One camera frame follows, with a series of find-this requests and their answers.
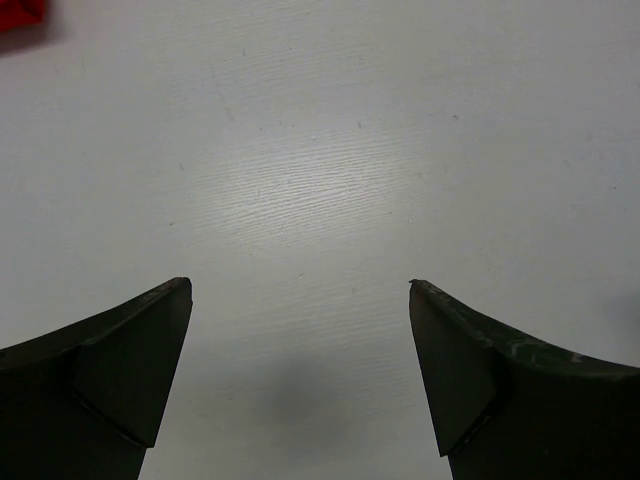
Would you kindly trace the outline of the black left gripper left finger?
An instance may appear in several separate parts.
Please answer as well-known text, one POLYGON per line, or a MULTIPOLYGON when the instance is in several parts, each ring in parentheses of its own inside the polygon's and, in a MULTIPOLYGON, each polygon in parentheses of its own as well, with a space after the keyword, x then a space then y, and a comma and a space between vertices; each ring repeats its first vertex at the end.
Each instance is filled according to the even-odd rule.
POLYGON ((138 478, 159 434, 192 306, 191 281, 176 277, 2 349, 2 478, 138 478))

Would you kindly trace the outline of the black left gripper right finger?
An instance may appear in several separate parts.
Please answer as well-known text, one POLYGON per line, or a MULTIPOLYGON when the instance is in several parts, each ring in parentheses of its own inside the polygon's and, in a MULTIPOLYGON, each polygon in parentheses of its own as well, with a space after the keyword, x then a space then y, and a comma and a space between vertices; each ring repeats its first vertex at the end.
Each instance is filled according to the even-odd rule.
POLYGON ((547 343, 413 280, 409 316, 456 479, 635 479, 639 371, 547 343))

